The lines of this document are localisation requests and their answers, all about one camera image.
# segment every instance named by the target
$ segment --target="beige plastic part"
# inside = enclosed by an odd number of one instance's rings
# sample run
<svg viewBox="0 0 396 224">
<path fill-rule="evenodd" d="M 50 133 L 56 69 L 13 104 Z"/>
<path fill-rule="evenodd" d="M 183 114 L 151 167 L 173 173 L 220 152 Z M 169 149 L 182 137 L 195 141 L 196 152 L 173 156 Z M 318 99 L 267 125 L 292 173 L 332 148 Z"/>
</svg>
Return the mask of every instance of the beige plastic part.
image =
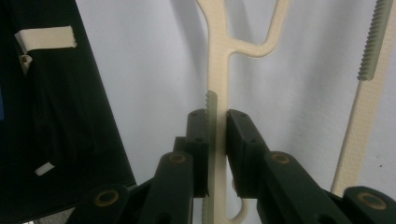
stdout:
<svg viewBox="0 0 396 224">
<path fill-rule="evenodd" d="M 53 168 L 55 168 L 54 165 L 52 165 L 50 162 L 45 163 L 44 165 L 38 167 L 35 170 L 35 174 L 36 175 L 44 175 L 46 174 L 48 171 L 52 170 Z"/>
<path fill-rule="evenodd" d="M 232 219 L 226 217 L 226 155 L 225 132 L 228 111 L 228 61 L 233 53 L 249 57 L 263 57 L 276 47 L 285 18 L 289 0 L 277 0 L 274 15 L 263 44 L 256 46 L 228 36 L 227 17 L 224 0 L 197 0 L 203 11 L 209 32 L 208 90 L 218 96 L 216 152 L 214 172 L 209 172 L 209 198 L 203 209 L 204 223 L 241 223 L 247 213 L 247 202 L 242 200 L 242 208 Z"/>
<path fill-rule="evenodd" d="M 29 70 L 30 67 L 30 63 L 33 61 L 32 57 L 30 57 L 29 55 L 20 55 L 20 64 L 21 64 L 21 68 L 22 68 L 22 72 L 25 74 L 27 74 L 27 71 Z"/>
<path fill-rule="evenodd" d="M 379 53 L 375 75 L 371 81 L 361 81 L 349 118 L 344 144 L 338 161 L 332 193 L 342 196 L 346 188 L 356 186 L 361 173 L 367 144 L 381 100 L 389 60 L 396 36 L 396 4 L 393 2 L 384 42 Z"/>
<path fill-rule="evenodd" d="M 15 37 L 24 54 L 33 49 L 64 49 L 77 46 L 71 26 L 21 30 Z"/>
</svg>

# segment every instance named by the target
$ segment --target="white wall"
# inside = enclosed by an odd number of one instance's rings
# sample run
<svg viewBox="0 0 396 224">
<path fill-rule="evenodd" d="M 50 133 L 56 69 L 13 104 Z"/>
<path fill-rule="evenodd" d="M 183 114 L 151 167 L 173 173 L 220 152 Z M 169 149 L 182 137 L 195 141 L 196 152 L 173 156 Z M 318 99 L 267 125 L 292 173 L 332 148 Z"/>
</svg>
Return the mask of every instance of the white wall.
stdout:
<svg viewBox="0 0 396 224">
<path fill-rule="evenodd" d="M 229 33 L 260 44 L 275 1 L 226 4 Z M 268 147 L 290 153 L 324 189 L 332 184 L 374 6 L 373 0 L 291 0 L 272 54 L 230 60 L 230 108 L 248 113 Z M 193 0 L 79 0 L 78 7 L 136 181 L 143 183 L 175 136 L 185 135 L 188 113 L 205 107 L 205 19 Z M 393 54 L 360 182 L 393 198 L 395 64 Z M 229 191 L 233 214 L 239 202 Z M 251 204 L 246 223 L 257 223 Z"/>
</svg>

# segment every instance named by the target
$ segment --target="black cloth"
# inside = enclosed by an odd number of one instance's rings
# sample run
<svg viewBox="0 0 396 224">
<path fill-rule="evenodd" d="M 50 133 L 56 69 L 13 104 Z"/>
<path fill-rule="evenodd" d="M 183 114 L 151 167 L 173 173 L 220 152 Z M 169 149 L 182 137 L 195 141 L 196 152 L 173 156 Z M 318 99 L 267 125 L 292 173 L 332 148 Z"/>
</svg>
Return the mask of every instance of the black cloth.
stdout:
<svg viewBox="0 0 396 224">
<path fill-rule="evenodd" d="M 34 49 L 25 76 L 14 34 L 71 25 L 76 48 Z M 91 189 L 134 184 L 74 0 L 0 0 L 0 223 L 52 214 Z M 46 162 L 55 168 L 42 176 Z"/>
</svg>

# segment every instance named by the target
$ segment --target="black mechanical arm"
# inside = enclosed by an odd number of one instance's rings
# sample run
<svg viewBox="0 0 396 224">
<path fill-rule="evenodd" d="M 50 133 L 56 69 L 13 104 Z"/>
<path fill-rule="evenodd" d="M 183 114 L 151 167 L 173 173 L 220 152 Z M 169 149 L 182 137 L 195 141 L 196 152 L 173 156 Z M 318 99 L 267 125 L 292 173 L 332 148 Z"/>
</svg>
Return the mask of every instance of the black mechanical arm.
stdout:
<svg viewBox="0 0 396 224">
<path fill-rule="evenodd" d="M 67 223 L 191 223 L 193 198 L 207 195 L 209 134 L 205 110 L 189 114 L 186 137 L 162 156 L 155 176 L 128 190 L 102 186 L 77 205 Z M 270 151 L 250 117 L 229 110 L 227 156 L 235 190 L 257 199 L 262 223 L 394 224 L 396 202 L 366 187 L 343 198 L 321 189 L 291 155 Z"/>
</svg>

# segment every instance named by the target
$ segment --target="serrated edge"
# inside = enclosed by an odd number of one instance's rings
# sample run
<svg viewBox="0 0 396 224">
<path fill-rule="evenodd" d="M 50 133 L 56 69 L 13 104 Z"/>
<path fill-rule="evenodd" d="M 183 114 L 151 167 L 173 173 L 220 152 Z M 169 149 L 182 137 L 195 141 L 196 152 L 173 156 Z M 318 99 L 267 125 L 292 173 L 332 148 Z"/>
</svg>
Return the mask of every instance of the serrated edge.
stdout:
<svg viewBox="0 0 396 224">
<path fill-rule="evenodd" d="M 217 108 L 218 108 L 218 96 L 213 91 L 208 91 L 206 93 L 206 127 L 208 133 L 208 142 L 209 142 L 209 162 L 208 162 L 208 189 L 209 195 L 210 191 L 214 189 L 213 179 L 211 178 L 212 174 L 214 174 L 215 169 L 215 153 L 216 153 L 216 124 L 217 124 Z M 213 207 L 209 200 L 211 200 L 208 196 L 203 199 L 202 203 L 202 223 L 209 224 L 210 217 L 209 213 L 213 213 Z"/>
<path fill-rule="evenodd" d="M 376 1 L 370 31 L 367 36 L 365 50 L 361 59 L 361 68 L 358 75 L 358 80 L 360 81 L 369 81 L 374 78 L 392 3 L 393 0 Z"/>
</svg>

